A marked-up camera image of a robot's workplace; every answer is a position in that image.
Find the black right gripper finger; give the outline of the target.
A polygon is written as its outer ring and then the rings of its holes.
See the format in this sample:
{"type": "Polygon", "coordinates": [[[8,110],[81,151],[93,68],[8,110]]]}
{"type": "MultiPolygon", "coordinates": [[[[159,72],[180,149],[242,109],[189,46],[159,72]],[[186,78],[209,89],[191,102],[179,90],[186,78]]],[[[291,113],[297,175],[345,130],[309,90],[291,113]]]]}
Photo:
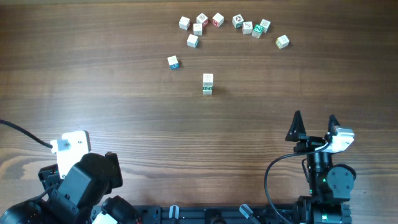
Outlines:
{"type": "Polygon", "coordinates": [[[336,134],[336,129],[337,129],[338,126],[340,126],[340,123],[338,122],[338,120],[335,117],[335,115],[331,114],[329,116],[329,121],[328,121],[328,133],[329,134],[336,134]]]}
{"type": "Polygon", "coordinates": [[[302,114],[300,110],[297,110],[294,113],[292,124],[290,126],[290,129],[288,130],[285,140],[291,142],[299,142],[306,140],[306,138],[307,134],[305,126],[303,124],[302,114]]]}

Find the wooden block globe picture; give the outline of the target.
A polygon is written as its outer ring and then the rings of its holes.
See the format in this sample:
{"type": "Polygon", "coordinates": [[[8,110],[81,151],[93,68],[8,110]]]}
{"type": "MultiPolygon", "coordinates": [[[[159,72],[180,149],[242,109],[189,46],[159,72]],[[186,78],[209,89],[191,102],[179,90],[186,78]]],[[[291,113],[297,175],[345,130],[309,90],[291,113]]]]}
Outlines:
{"type": "Polygon", "coordinates": [[[212,86],[203,86],[203,94],[204,95],[212,95],[213,87],[212,86]]]}

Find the wooden block tan pattern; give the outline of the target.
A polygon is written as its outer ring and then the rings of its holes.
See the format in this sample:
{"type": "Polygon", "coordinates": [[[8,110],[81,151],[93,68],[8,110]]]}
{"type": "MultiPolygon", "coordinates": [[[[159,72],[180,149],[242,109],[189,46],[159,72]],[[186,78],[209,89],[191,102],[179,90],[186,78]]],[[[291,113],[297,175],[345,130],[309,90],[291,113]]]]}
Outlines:
{"type": "Polygon", "coordinates": [[[214,75],[212,73],[203,74],[203,83],[213,83],[214,75]]]}

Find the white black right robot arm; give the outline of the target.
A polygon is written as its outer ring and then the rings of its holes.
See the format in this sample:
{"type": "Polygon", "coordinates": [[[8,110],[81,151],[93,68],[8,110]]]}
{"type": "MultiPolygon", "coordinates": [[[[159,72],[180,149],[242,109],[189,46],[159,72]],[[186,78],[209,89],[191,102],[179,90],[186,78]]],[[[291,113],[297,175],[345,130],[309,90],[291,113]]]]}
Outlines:
{"type": "Polygon", "coordinates": [[[296,111],[285,137],[295,142],[294,152],[306,155],[302,162],[309,196],[300,196],[292,209],[293,223],[349,224],[353,222],[347,202],[356,179],[355,170],[333,164],[332,155],[345,151],[354,141],[354,131],[342,127],[334,115],[329,117],[323,137],[308,136],[300,111],[296,111]]]}

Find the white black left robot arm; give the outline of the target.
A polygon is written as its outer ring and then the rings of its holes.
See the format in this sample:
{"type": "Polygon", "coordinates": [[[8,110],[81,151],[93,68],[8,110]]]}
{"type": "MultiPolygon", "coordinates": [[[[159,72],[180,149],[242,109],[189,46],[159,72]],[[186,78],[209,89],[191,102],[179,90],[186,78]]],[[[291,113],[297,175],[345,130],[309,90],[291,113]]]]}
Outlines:
{"type": "Polygon", "coordinates": [[[108,198],[92,214],[104,195],[123,185],[117,154],[85,154],[58,184],[13,205],[1,223],[142,223],[134,207],[119,196],[108,198]]]}

